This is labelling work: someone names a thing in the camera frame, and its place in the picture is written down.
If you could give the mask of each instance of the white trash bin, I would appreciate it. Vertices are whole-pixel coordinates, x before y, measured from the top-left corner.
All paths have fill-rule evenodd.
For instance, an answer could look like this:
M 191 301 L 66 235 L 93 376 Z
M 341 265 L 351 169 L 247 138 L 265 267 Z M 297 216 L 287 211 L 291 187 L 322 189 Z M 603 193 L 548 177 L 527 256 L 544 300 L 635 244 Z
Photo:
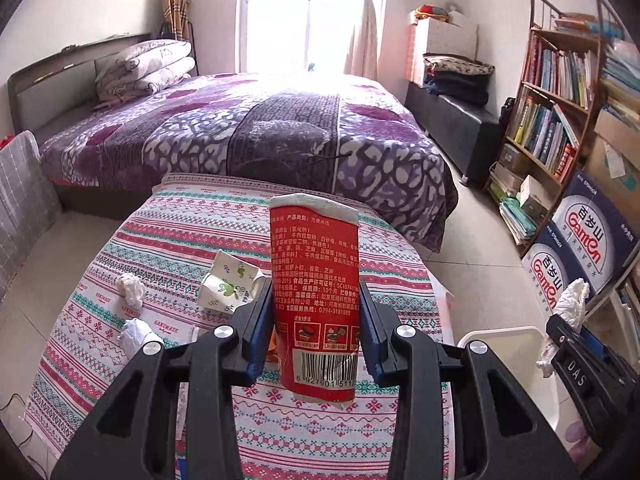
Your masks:
M 545 335 L 534 326 L 477 330 L 458 343 L 465 347 L 473 340 L 484 341 L 518 380 L 555 431 L 560 418 L 556 375 L 548 379 L 536 368 L 536 360 L 545 347 Z

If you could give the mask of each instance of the window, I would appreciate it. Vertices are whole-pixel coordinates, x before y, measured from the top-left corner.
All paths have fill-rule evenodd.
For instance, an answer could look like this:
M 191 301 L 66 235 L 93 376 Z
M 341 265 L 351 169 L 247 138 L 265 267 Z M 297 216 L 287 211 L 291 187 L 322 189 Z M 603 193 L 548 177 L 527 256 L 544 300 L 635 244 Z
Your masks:
M 342 73 L 362 1 L 241 0 L 241 70 Z

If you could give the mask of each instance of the black leather bench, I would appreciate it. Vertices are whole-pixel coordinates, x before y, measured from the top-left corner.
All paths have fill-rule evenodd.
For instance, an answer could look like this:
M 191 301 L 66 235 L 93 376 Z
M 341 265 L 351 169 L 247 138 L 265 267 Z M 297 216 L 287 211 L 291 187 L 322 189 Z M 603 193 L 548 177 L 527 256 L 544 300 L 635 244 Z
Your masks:
M 498 119 L 484 108 L 429 94 L 411 82 L 404 106 L 462 172 L 460 182 L 484 186 L 503 140 Z

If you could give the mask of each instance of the patterned tablecloth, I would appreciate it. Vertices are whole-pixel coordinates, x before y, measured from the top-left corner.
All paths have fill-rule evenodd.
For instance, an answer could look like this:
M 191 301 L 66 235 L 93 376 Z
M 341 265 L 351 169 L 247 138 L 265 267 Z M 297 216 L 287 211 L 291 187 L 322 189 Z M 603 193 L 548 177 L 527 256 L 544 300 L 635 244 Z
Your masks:
M 56 321 L 34 380 L 26 420 L 58 457 L 85 415 L 126 363 L 116 340 L 126 319 L 139 317 L 166 346 L 190 340 L 225 314 L 196 305 L 200 280 L 216 251 L 228 251 L 270 272 L 268 202 L 297 189 L 232 177 L 170 174 L 89 265 Z M 372 297 L 435 340 L 451 343 L 426 268 L 415 250 L 369 207 L 360 212 L 360 275 Z M 119 296 L 123 272 L 147 288 L 140 313 Z M 267 364 L 251 388 L 234 389 L 238 445 L 246 479 L 373 480 L 386 478 L 398 392 L 380 389 L 360 356 L 356 398 L 345 410 L 307 404 Z M 452 409 L 443 386 L 444 471 L 453 478 Z M 185 443 L 177 444 L 184 457 Z

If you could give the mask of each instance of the metal bolt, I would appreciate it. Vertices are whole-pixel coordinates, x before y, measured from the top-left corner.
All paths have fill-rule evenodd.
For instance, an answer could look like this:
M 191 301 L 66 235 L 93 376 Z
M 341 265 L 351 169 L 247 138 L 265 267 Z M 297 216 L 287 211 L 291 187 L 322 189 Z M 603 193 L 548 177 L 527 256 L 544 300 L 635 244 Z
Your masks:
M 220 339 L 224 339 L 231 336 L 233 332 L 234 332 L 234 328 L 229 325 L 217 326 L 216 329 L 213 331 L 215 336 L 219 337 Z
M 156 355 L 161 348 L 162 345 L 158 341 L 151 341 L 142 347 L 142 351 L 146 355 Z
M 396 328 L 396 333 L 400 337 L 409 339 L 410 337 L 413 337 L 415 335 L 415 328 L 410 325 L 400 325 L 398 328 Z
M 486 343 L 482 341 L 472 341 L 469 343 L 469 348 L 471 348 L 474 354 L 486 354 L 486 351 L 489 349 Z

